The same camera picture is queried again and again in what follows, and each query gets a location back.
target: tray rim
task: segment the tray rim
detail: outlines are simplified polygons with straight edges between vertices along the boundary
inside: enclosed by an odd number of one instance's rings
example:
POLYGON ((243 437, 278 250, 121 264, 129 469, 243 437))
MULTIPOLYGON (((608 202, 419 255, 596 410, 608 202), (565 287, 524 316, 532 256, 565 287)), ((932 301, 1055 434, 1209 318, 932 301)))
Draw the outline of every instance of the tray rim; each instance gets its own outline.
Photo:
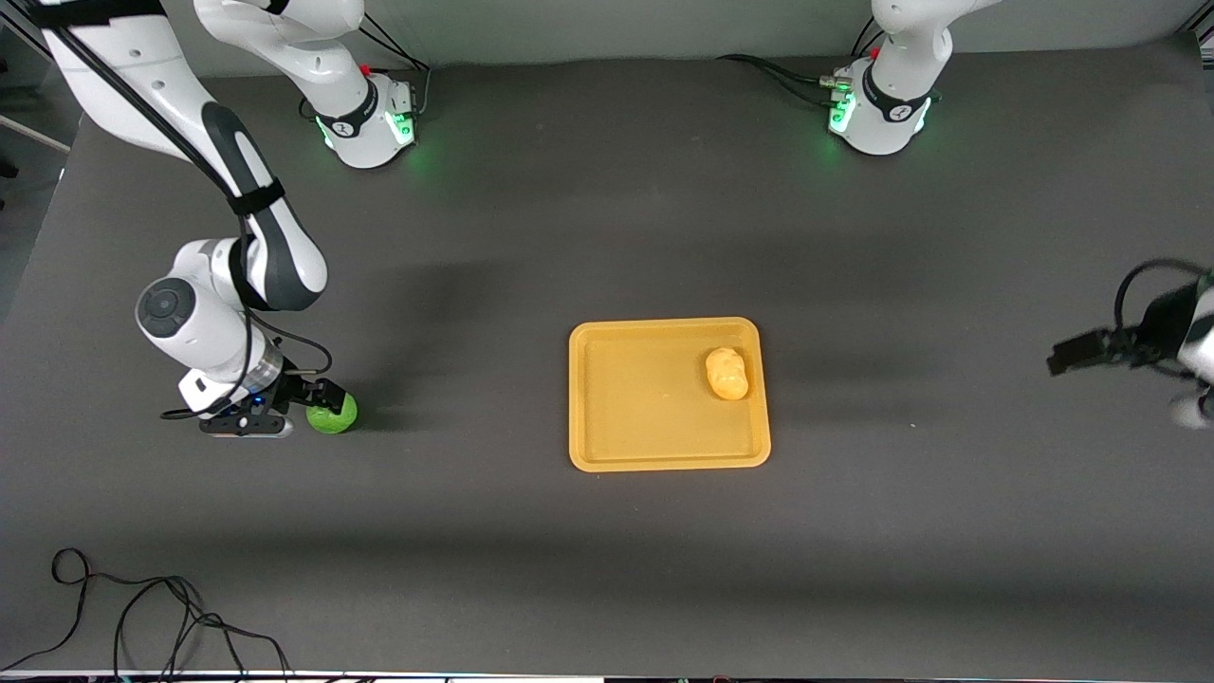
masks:
POLYGON ((582 472, 589 472, 595 474, 601 473, 625 473, 625 472, 679 472, 679 471, 692 471, 692 469, 734 469, 734 468, 750 468, 759 467, 767 462, 771 456, 771 419, 767 410, 767 385, 764 377, 762 370, 762 347, 761 338, 759 335, 759 326, 749 318, 742 315, 717 315, 717 317, 688 317, 688 318, 646 318, 646 319, 605 319, 605 320, 589 320, 573 328, 569 332, 569 369, 568 369, 568 436, 569 436, 569 460, 573 466, 582 472), (688 460, 686 463, 677 463, 674 461, 649 461, 649 462, 632 462, 628 463, 626 467, 620 468, 613 465, 596 463, 595 461, 586 460, 582 454, 580 444, 584 439, 583 421, 578 420, 578 411, 574 406, 582 405, 580 393, 577 392, 574 386, 574 377, 578 370, 582 368, 580 358, 583 340, 590 332, 602 329, 611 328, 615 325, 625 325, 629 328, 646 328, 646 326, 703 326, 703 325, 720 325, 720 324, 738 324, 745 329, 745 331, 754 337, 754 358, 751 359, 751 369, 754 382, 750 387, 751 395, 747 398, 749 402, 758 402, 762 409, 762 421, 759 428, 761 428, 760 449, 759 451, 744 459, 722 459, 711 463, 696 462, 688 460))

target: white robotic arm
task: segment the white robotic arm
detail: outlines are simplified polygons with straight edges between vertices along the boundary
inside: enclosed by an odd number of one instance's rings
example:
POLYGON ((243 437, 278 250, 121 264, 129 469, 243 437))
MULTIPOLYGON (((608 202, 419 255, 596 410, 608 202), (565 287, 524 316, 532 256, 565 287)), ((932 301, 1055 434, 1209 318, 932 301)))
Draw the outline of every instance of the white robotic arm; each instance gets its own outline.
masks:
POLYGON ((171 417, 200 417, 216 436, 283 437, 291 402, 340 415, 352 399, 328 381, 304 382, 249 312, 306 308, 324 291, 324 257, 240 119, 186 64, 159 1, 40 2, 25 11, 90 118, 194 163, 240 216, 242 237, 186 244, 136 306, 143 334, 191 369, 178 385, 191 410, 171 417))
POLYGON ((194 0, 194 11, 216 40, 257 55, 295 82, 347 165, 382 165, 413 143, 409 85, 364 75, 335 40, 358 29, 363 0, 194 0))
POLYGON ((1214 272, 1180 258, 1152 258, 1136 266, 1118 288, 1113 326, 1060 341, 1049 358, 1050 375, 1094 366, 1148 368, 1192 382, 1196 389, 1172 403, 1173 422, 1193 429, 1214 427, 1214 272), (1196 279, 1156 296, 1138 324, 1125 324, 1122 307, 1130 281, 1147 269, 1186 272, 1196 279))
POLYGON ((877 58, 835 69, 849 87, 835 91, 828 130, 867 154, 892 154, 923 129, 931 86, 953 55, 948 25, 999 0, 873 0, 887 34, 877 58))

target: table surface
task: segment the table surface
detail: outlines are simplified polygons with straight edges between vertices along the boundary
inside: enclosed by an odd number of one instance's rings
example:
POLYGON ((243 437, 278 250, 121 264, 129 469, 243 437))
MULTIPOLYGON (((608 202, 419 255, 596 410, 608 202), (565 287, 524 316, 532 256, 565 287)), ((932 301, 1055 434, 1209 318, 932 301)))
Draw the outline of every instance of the table surface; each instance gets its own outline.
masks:
MULTIPOLYGON (((189 576, 299 668, 1214 679, 1212 437, 1165 379, 1045 368, 1135 262, 1214 257, 1196 44, 960 55, 940 87, 869 158, 743 64, 450 68, 419 146, 354 171, 287 79, 211 84, 329 260, 272 319, 361 406, 280 442, 155 419, 183 371, 135 300, 236 224, 84 125, 0 336, 0 659, 66 631, 72 545, 189 576), (761 330, 767 463, 574 469, 573 326, 716 314, 761 330)), ((130 594, 28 666, 108 666, 130 594)), ((176 619, 132 613, 132 665, 176 619)), ((229 668, 217 641, 191 667, 229 668)))

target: yellow potato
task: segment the yellow potato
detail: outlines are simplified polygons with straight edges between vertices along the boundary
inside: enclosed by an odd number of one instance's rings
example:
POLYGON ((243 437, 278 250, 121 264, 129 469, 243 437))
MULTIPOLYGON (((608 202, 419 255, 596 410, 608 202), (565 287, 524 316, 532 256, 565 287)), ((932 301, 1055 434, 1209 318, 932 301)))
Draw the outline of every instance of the yellow potato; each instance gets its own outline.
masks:
POLYGON ((733 349, 722 347, 713 352, 704 360, 704 369, 708 370, 709 387, 726 402, 737 402, 750 391, 747 363, 733 349))

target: black cable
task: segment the black cable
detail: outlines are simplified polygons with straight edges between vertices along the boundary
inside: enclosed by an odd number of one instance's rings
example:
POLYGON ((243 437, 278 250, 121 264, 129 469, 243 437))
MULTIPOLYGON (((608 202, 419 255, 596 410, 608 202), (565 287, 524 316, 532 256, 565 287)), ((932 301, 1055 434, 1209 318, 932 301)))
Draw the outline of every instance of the black cable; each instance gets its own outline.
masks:
POLYGON ((1209 274, 1210 268, 1195 263, 1192 261, 1186 261, 1184 258, 1151 258, 1148 261, 1142 261, 1141 263, 1134 266, 1130 272, 1125 273, 1122 283, 1117 286, 1117 296, 1113 297, 1113 332, 1118 332, 1125 329, 1125 292, 1130 289, 1130 283, 1134 278, 1142 274, 1148 269, 1176 269, 1181 272, 1187 272, 1197 277, 1203 277, 1209 274))
POLYGON ((1206 21, 1206 17, 1210 16, 1210 12, 1214 12, 1214 5, 1210 5, 1209 7, 1206 7, 1206 11, 1202 12, 1202 15, 1199 17, 1197 17, 1196 19, 1189 22, 1189 27, 1186 28, 1186 30, 1193 30, 1193 29, 1196 29, 1198 25, 1201 25, 1202 22, 1206 21))
POLYGON ((50 59, 52 62, 55 61, 55 57, 51 57, 50 49, 47 49, 46 45, 42 45, 42 42, 40 40, 35 39, 33 35, 30 35, 29 32, 25 30, 25 27, 21 25, 16 21, 13 21, 12 17, 10 17, 8 15, 6 15, 4 12, 0 12, 0 18, 4 18, 4 22, 6 24, 8 24, 10 28, 12 28, 17 33, 19 33, 22 36, 24 36, 25 40, 34 47, 34 50, 38 50, 39 52, 41 52, 42 56, 46 57, 47 59, 50 59))
POLYGON ((767 72, 775 72, 789 80, 795 80, 796 82, 805 82, 815 86, 818 84, 817 76, 799 74, 794 70, 787 69, 777 64, 776 62, 772 62, 771 59, 764 59, 762 57, 755 57, 754 55, 739 55, 734 52, 732 55, 721 55, 720 57, 717 57, 717 59, 725 59, 727 62, 743 62, 747 64, 751 64, 754 67, 759 67, 760 69, 767 72))
MULTIPOLYGON (((17 0, 8 0, 8 4, 21 12, 27 21, 34 23, 28 10, 17 2, 17 0)), ((174 127, 172 124, 165 120, 165 118, 161 116, 160 113, 157 112, 147 101, 135 92, 135 89, 132 89, 126 80, 118 75, 118 73, 114 72, 109 64, 98 57, 91 47, 81 42, 80 39, 67 28, 57 27, 47 30, 55 34, 55 36, 58 38, 68 47, 68 50, 76 56, 76 58, 84 62, 90 70, 96 73, 102 80, 106 81, 107 85, 118 91, 118 93, 121 95, 123 98, 135 108, 135 110, 142 114, 143 118, 148 119, 148 123, 151 123, 161 135, 172 142, 172 144, 181 150, 189 163, 198 166, 198 169, 203 171, 203 173, 210 178, 216 187, 220 188, 226 198, 232 199, 234 197, 232 189, 228 188, 227 182, 223 181, 219 171, 215 170, 215 166, 212 166, 211 163, 203 156, 198 148, 194 147, 186 138, 186 136, 181 133, 181 131, 174 127)))
POLYGON ((790 72, 790 70, 785 69, 784 67, 781 67, 779 64, 775 64, 772 62, 768 62, 767 59, 754 57, 751 55, 722 55, 722 56, 717 57, 717 59, 726 59, 726 61, 731 61, 731 62, 742 62, 742 63, 750 64, 753 67, 758 67, 759 70, 761 70, 762 73, 767 74, 767 76, 771 78, 772 80, 775 80, 777 85, 779 85, 781 87, 783 87, 787 92, 789 92, 790 95, 793 95, 798 99, 801 99, 802 102, 809 102, 810 104, 813 104, 816 107, 830 108, 833 106, 832 102, 828 102, 826 99, 818 99, 816 97, 810 97, 809 95, 806 95, 805 92, 801 92, 800 90, 798 90, 796 87, 794 87, 790 82, 788 82, 787 80, 784 80, 781 76, 782 75, 787 75, 788 78, 790 78, 793 80, 796 80, 799 82, 806 82, 806 84, 813 82, 815 85, 817 84, 817 79, 811 79, 810 76, 801 75, 801 74, 795 73, 795 72, 790 72))
POLYGON ((300 97, 300 103, 299 103, 297 107, 295 107, 295 110, 299 112, 300 118, 304 119, 304 120, 313 120, 316 118, 316 108, 314 107, 312 108, 312 115, 308 115, 304 110, 304 106, 308 104, 308 103, 310 102, 307 101, 307 97, 300 97))
POLYGON ((1187 370, 1174 370, 1174 369, 1170 369, 1170 368, 1163 368, 1163 366, 1161 366, 1158 364, 1150 364, 1146 368, 1153 370, 1155 372, 1157 372, 1157 374, 1159 374, 1159 375, 1162 375, 1164 377, 1170 377, 1173 380, 1193 380, 1193 379, 1197 377, 1191 371, 1187 371, 1187 370))
MULTIPOLYGON (((17 2, 17 0, 7 0, 7 1, 18 12, 21 12, 21 15, 25 17, 27 21, 33 23, 33 19, 30 18, 29 12, 25 7, 23 7, 19 2, 17 2)), ((55 34, 56 38, 63 41, 63 44, 81 62, 89 66, 89 68, 93 73, 101 76, 102 80, 104 80, 110 87, 113 87, 119 95, 121 95, 123 98, 126 99, 126 102, 131 104, 131 107, 134 107, 140 114, 142 114, 161 135, 164 135, 170 142, 172 142, 174 146, 176 146, 181 150, 181 153, 187 159, 189 159, 191 163, 198 166, 198 169, 203 171, 203 173, 206 175, 211 180, 211 182, 215 183, 216 187, 220 188, 220 190, 223 193, 226 198, 232 199, 234 197, 232 189, 228 188, 227 182, 219 175, 219 171, 202 154, 202 152, 199 152, 198 148, 194 147, 193 143, 191 143, 189 140, 187 140, 183 133, 181 133, 181 131, 174 127, 172 124, 170 124, 164 116, 160 115, 159 112, 157 112, 146 99, 143 99, 143 97, 141 97, 130 86, 130 84, 126 82, 125 79, 118 75, 118 73, 114 72, 114 69, 109 64, 107 64, 100 56, 97 56, 97 53, 93 52, 92 49, 90 49, 87 45, 80 41, 80 39, 75 36, 75 34, 70 33, 66 28, 53 28, 50 30, 55 34)), ((242 217, 240 252, 243 254, 248 252, 249 237, 250 234, 248 224, 245 224, 245 221, 242 217)), ((160 414, 160 420, 188 420, 188 419, 200 417, 204 414, 217 414, 220 411, 227 410, 232 405, 231 402, 232 397, 240 389, 240 386, 244 383, 245 377, 248 377, 249 362, 251 360, 251 354, 253 354, 253 321, 249 319, 250 314, 253 313, 248 306, 244 306, 244 314, 245 314, 244 366, 240 369, 240 376, 237 379, 232 388, 228 389, 228 392, 223 397, 214 402, 210 406, 208 406, 204 410, 193 411, 188 409, 177 409, 177 410, 165 411, 160 414)), ((304 343, 319 347, 318 345, 314 343, 314 341, 305 340, 294 334, 290 334, 289 331, 278 328, 274 328, 274 330, 278 331, 279 334, 304 341, 304 343)), ((328 351, 324 351, 323 347, 319 348, 324 352, 325 358, 328 359, 328 365, 325 366, 325 369, 328 369, 329 366, 331 366, 333 357, 329 355, 328 351)))
MULTIPOLYGON (((368 13, 368 12, 364 12, 363 16, 365 16, 367 21, 371 22, 371 25, 375 27, 381 34, 384 34, 384 38, 386 38, 387 41, 391 42, 393 47, 396 47, 395 52, 397 55, 404 57, 405 59, 409 59, 409 62, 412 62, 413 67, 416 68, 416 69, 420 69, 420 70, 424 70, 424 72, 429 72, 430 70, 430 64, 422 62, 421 59, 415 58, 404 47, 402 47, 401 44, 397 42, 395 38, 392 38, 392 34, 388 33, 387 30, 385 30, 384 27, 380 25, 380 23, 378 21, 375 21, 375 17, 370 16, 370 13, 368 13)), ((374 40, 374 36, 370 35, 370 33, 368 33, 368 32, 363 32, 363 33, 368 38, 371 38, 374 40)))
POLYGON ((409 61, 409 63, 410 63, 410 64, 413 66, 413 68, 414 68, 414 69, 416 69, 416 70, 419 70, 419 72, 422 72, 422 70, 426 70, 426 69, 425 69, 425 68, 422 68, 422 66, 421 66, 421 64, 422 64, 422 62, 420 62, 420 61, 416 61, 416 59, 414 59, 413 57, 410 57, 410 56, 409 56, 408 53, 404 53, 404 52, 401 52, 401 51, 399 51, 399 50, 397 50, 396 47, 392 47, 392 46, 391 46, 391 45, 388 45, 387 42, 384 42, 384 41, 382 41, 382 40, 380 40, 380 39, 379 39, 379 38, 378 38, 378 36, 376 36, 376 35, 375 35, 374 33, 371 33, 371 32, 367 30, 365 28, 362 28, 362 27, 359 27, 359 28, 358 28, 358 33, 362 33, 362 34, 363 34, 363 35, 365 35, 365 36, 367 36, 368 39, 370 39, 370 40, 371 40, 371 42, 375 42, 376 45, 379 45, 380 47, 382 47, 382 49, 387 50, 388 52, 391 52, 391 53, 396 55, 397 57, 402 57, 402 58, 404 58, 404 59, 408 59, 408 61, 409 61))
POLYGON ((273 331, 276 334, 282 334, 283 336, 287 336, 288 338, 294 338, 294 340, 299 341, 300 345, 307 345, 308 347, 312 347, 313 349, 316 349, 316 351, 320 352, 322 354, 324 354, 324 366, 322 369, 314 370, 314 371, 301 371, 301 372, 306 372, 307 375, 324 375, 324 374, 329 372, 329 369, 333 368, 333 354, 330 354, 329 351, 325 349, 324 346, 319 343, 319 341, 313 341, 311 338, 308 338, 307 336, 301 336, 299 334, 294 334, 291 331, 287 331, 285 329, 279 329, 279 328, 270 324, 268 321, 261 319, 261 317, 257 315, 257 313, 255 313, 253 311, 248 311, 245 314, 248 314, 249 317, 251 317, 254 319, 254 321, 256 321, 261 326, 265 326, 266 329, 268 329, 268 330, 271 330, 271 331, 273 331))
POLYGON ((877 17, 868 17, 868 21, 864 22, 864 28, 860 29, 860 33, 856 34, 856 42, 852 42, 851 45, 851 55, 856 53, 856 49, 860 47, 860 41, 864 38, 864 34, 868 33, 868 29, 872 28, 873 22, 875 21, 877 17))
MULTIPOLYGON (((244 220, 240 221, 240 252, 249 252, 249 227, 244 224, 244 220)), ((226 394, 219 399, 211 402, 211 405, 206 406, 200 411, 193 411, 189 409, 175 409, 171 411, 164 411, 160 414, 160 420, 189 420, 192 417, 202 417, 204 414, 219 414, 226 411, 232 406, 232 397, 244 385, 244 379, 249 376, 249 362, 253 360, 253 311, 249 306, 244 307, 244 365, 240 366, 240 376, 237 377, 236 382, 227 391, 226 394)))
POLYGON ((12 664, 5 666, 4 668, 0 668, 0 672, 8 671, 11 668, 21 666, 22 664, 39 655, 53 653, 55 650, 67 644, 67 642, 72 639, 76 630, 80 627, 80 620, 84 615, 84 604, 89 594, 89 586, 91 586, 92 582, 98 579, 103 579, 106 581, 109 581, 112 584, 118 584, 120 586, 141 587, 140 591, 135 594, 135 597, 131 598, 130 602, 127 602, 126 605, 123 608, 121 615, 119 616, 118 620, 118 625, 114 628, 114 647, 112 651, 112 665, 115 681, 120 678, 118 660, 119 660, 119 650, 121 649, 123 632, 126 624, 126 617, 130 615, 130 611, 135 607, 135 604, 158 586, 164 586, 165 590, 174 597, 174 599, 181 603, 185 610, 181 626, 177 628, 177 637, 174 639, 172 651, 170 653, 169 659, 165 662, 165 666, 161 670, 160 677, 158 679, 164 679, 165 673, 169 675, 169 678, 172 678, 175 676, 177 671, 177 656, 180 655, 181 648, 185 645, 186 639, 188 638, 189 633, 193 631, 195 626, 203 626, 204 628, 212 628, 223 633, 223 637, 228 647, 228 654, 232 656, 232 662, 237 666, 242 676, 246 675, 248 670, 245 668, 244 662, 240 660, 239 655, 236 651, 236 645, 232 642, 232 636, 240 636, 244 638, 268 642, 271 645, 273 645, 274 654, 277 655, 278 662, 283 670, 283 681, 287 681, 288 676, 287 672, 291 671, 290 662, 287 660, 287 654, 283 651, 283 648, 278 643, 278 641, 276 641, 270 636, 265 636, 262 633, 256 633, 253 631, 246 631, 244 628, 238 628, 236 626, 225 622, 219 614, 205 611, 202 607, 203 601, 202 601, 202 594, 198 592, 198 588, 195 588, 194 585, 191 584, 189 580, 187 580, 183 576, 177 576, 177 575, 152 576, 148 579, 138 579, 138 580, 121 579, 112 574, 106 574, 102 571, 92 571, 92 568, 89 565, 89 558, 85 557, 83 552, 80 552, 76 548, 62 548, 59 550, 59 552, 55 553, 55 557, 51 559, 51 579, 53 579, 55 582, 61 586, 80 586, 80 593, 79 597, 76 598, 75 617, 72 620, 72 627, 68 628, 67 634, 63 636, 63 638, 61 638, 59 642, 56 643, 55 645, 30 653, 13 661, 12 664), (78 560, 80 560, 80 567, 83 570, 80 577, 73 579, 70 581, 64 579, 59 571, 59 564, 67 556, 74 556, 78 560))
POLYGON ((864 46, 860 49, 860 53, 863 55, 864 52, 868 52, 868 47, 873 42, 877 42, 877 39, 879 39, 883 35, 885 35, 885 30, 879 30, 875 34, 873 34, 873 36, 868 39, 868 42, 866 42, 864 46))

